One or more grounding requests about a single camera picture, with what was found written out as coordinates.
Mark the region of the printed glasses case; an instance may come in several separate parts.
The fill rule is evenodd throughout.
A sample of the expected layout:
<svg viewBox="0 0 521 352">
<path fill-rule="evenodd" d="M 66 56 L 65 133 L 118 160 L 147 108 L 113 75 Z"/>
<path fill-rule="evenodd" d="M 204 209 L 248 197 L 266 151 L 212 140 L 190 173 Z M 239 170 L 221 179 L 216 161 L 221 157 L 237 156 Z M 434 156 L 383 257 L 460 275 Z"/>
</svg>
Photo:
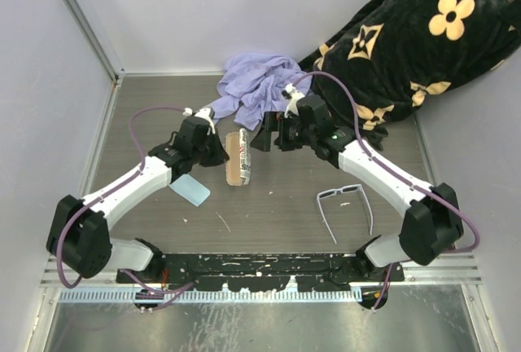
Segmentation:
<svg viewBox="0 0 521 352">
<path fill-rule="evenodd" d="M 249 133 L 240 128 L 225 137 L 225 151 L 229 160 L 225 163 L 226 182 L 233 187 L 246 186 L 252 176 L 252 158 Z"/>
</svg>

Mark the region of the light blue cleaning cloth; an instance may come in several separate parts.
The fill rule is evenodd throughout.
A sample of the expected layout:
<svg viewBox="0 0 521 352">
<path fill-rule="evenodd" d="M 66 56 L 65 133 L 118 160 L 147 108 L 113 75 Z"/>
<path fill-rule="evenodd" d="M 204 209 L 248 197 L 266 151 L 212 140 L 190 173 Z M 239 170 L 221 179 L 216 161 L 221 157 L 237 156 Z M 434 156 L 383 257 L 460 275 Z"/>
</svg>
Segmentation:
<svg viewBox="0 0 521 352">
<path fill-rule="evenodd" d="M 211 191 L 207 187 L 189 174 L 183 174 L 172 182 L 169 187 L 195 207 L 201 206 L 211 195 Z"/>
</svg>

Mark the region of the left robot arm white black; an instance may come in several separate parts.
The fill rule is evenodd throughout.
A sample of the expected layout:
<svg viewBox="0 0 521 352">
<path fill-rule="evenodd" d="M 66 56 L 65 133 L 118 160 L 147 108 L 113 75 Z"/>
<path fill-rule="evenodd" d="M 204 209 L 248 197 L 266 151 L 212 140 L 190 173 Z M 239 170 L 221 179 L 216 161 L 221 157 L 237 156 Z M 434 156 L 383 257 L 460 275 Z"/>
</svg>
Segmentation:
<svg viewBox="0 0 521 352">
<path fill-rule="evenodd" d="M 228 159 L 212 120 L 187 117 L 167 143 L 150 150 L 128 173 L 80 199 L 62 198 L 46 250 L 59 267 L 68 266 L 82 279 L 103 270 L 128 270 L 153 284 L 163 274 L 163 253 L 143 239 L 113 238 L 112 228 L 148 196 L 187 178 L 194 166 L 219 166 Z"/>
</svg>

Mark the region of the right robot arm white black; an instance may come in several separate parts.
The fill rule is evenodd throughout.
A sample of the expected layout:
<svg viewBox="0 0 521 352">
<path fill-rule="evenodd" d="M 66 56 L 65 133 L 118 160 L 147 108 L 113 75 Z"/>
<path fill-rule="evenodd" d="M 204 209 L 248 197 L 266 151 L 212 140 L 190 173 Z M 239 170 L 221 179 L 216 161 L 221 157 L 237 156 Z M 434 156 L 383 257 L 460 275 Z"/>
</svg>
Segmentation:
<svg viewBox="0 0 521 352">
<path fill-rule="evenodd" d="M 380 235 L 357 250 L 357 272 L 365 281 L 376 281 L 392 263 L 426 266 L 462 237 L 454 189 L 434 187 L 391 164 L 353 129 L 336 125 L 316 95 L 292 101 L 288 112 L 267 112 L 251 145 L 263 152 L 272 146 L 284 152 L 308 146 L 319 159 L 371 187 L 402 216 L 399 233 Z"/>
</svg>

